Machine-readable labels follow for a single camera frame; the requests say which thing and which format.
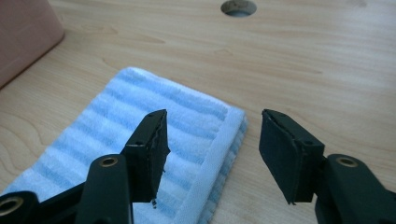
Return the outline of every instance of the wooden table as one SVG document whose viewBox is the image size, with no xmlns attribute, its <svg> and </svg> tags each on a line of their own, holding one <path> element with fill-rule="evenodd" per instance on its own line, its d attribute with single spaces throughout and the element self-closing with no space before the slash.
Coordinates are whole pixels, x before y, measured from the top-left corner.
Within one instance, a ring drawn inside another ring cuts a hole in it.
<svg viewBox="0 0 396 224">
<path fill-rule="evenodd" d="M 396 2 L 50 0 L 65 37 L 0 90 L 0 190 L 31 166 L 123 67 L 241 107 L 247 135 L 212 223 L 316 223 L 287 205 L 258 151 L 261 112 L 290 115 L 396 191 Z"/>
</svg>

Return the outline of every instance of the pink box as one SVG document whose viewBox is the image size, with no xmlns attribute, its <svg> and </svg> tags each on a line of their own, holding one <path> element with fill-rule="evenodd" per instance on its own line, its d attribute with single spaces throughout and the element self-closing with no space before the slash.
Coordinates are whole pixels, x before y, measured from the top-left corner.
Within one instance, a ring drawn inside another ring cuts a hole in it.
<svg viewBox="0 0 396 224">
<path fill-rule="evenodd" d="M 0 0 L 0 88 L 63 36 L 47 0 Z"/>
</svg>

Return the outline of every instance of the striped towel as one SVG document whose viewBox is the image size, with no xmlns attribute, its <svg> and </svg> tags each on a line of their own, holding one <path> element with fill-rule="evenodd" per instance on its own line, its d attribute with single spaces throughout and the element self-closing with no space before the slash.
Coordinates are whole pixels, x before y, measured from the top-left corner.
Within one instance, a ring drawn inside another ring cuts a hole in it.
<svg viewBox="0 0 396 224">
<path fill-rule="evenodd" d="M 168 155 L 157 209 L 134 203 L 135 223 L 207 223 L 247 129 L 244 111 L 139 68 L 125 68 L 3 192 L 44 201 L 84 182 L 96 158 L 120 153 L 141 119 L 167 110 Z"/>
</svg>

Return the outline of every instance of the blue towel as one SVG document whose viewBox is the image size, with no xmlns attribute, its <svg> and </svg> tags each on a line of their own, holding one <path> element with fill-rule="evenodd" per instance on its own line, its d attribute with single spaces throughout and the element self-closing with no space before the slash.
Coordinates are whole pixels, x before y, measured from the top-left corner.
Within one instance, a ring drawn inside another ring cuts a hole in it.
<svg viewBox="0 0 396 224">
<path fill-rule="evenodd" d="M 139 68 L 125 68 L 3 192 L 44 201 L 84 182 L 91 162 L 120 153 L 141 119 L 168 112 L 168 155 L 157 209 L 134 203 L 135 223 L 207 223 L 247 129 L 245 112 Z"/>
</svg>

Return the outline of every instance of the table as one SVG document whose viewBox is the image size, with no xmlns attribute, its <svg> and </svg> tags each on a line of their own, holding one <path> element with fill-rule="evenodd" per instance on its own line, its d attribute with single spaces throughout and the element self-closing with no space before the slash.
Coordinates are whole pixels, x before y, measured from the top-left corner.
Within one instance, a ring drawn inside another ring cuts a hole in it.
<svg viewBox="0 0 396 224">
<path fill-rule="evenodd" d="M 396 2 L 50 0 L 64 40 L 0 90 L 0 190 L 126 66 L 247 112 L 247 135 L 211 223 L 316 223 L 287 205 L 258 151 L 261 112 L 288 114 L 396 191 Z"/>
</svg>

